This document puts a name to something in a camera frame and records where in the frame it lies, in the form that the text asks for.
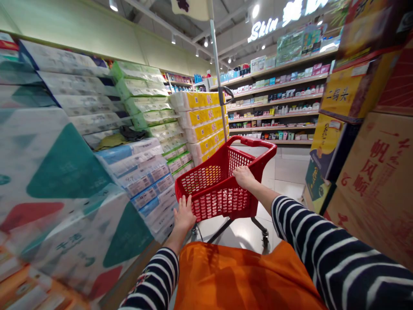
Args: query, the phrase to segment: floor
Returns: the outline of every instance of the floor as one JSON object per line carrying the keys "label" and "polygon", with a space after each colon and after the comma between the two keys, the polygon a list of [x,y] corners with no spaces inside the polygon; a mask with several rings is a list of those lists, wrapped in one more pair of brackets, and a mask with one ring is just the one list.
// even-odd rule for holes
{"label": "floor", "polygon": [[[237,148],[257,157],[265,152],[264,148],[249,148],[246,146]],[[310,159],[308,152],[309,149],[279,148],[277,154],[267,163],[261,183],[282,195],[301,202],[305,174]],[[258,204],[256,219],[269,232],[268,248],[263,247],[262,233],[250,218],[236,219],[215,240],[214,244],[244,248],[261,254],[271,252],[281,242],[281,239],[278,238],[275,232],[271,216],[261,203]],[[188,242],[201,241],[201,236],[203,241],[207,242],[226,220],[227,218],[218,216],[200,222],[198,224],[199,232],[197,235],[192,235]],[[175,296],[176,290],[172,296],[169,309],[173,309]]]}

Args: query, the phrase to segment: striped shirt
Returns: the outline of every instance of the striped shirt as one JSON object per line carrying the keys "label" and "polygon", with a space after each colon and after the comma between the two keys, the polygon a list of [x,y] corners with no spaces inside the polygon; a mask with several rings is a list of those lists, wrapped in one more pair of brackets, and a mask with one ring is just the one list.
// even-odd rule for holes
{"label": "striped shirt", "polygon": [[[274,199],[272,220],[329,309],[413,309],[413,274],[402,265],[286,196]],[[178,277],[178,258],[161,248],[121,309],[167,309]]]}

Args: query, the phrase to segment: red plastic basket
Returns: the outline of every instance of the red plastic basket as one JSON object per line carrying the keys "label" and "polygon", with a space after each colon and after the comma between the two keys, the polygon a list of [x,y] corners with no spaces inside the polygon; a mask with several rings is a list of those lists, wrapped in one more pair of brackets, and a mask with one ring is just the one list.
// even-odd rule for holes
{"label": "red plastic basket", "polygon": [[[231,144],[241,140],[246,146],[264,146],[268,150],[256,158],[240,151]],[[258,200],[241,188],[233,171],[238,166],[248,166],[254,177],[261,182],[262,172],[268,161],[277,153],[277,146],[260,139],[232,136],[207,161],[180,176],[175,182],[176,198],[192,195],[192,212],[197,222],[218,215],[232,220],[240,217],[254,217]]]}

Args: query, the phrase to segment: hanging sign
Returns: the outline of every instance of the hanging sign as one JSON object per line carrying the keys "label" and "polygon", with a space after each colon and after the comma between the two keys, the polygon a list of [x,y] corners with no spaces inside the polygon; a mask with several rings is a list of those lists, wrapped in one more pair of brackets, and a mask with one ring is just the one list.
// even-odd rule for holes
{"label": "hanging sign", "polygon": [[[297,21],[301,17],[302,12],[302,1],[294,0],[293,2],[288,2],[284,8],[283,13],[283,24],[285,27],[290,21]],[[307,0],[307,7],[305,9],[305,14],[308,15],[313,13],[319,6],[324,7],[328,0]],[[263,37],[277,28],[278,18],[269,19],[267,23],[256,22],[251,29],[251,36],[248,38],[248,43],[255,41],[256,39]]]}

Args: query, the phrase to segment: orange apron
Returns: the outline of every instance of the orange apron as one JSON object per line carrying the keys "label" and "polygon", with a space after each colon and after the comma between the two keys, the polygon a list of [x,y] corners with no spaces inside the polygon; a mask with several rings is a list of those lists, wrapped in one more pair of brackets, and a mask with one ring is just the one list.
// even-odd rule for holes
{"label": "orange apron", "polygon": [[269,255],[192,242],[179,266],[176,310],[327,309],[285,241]]}

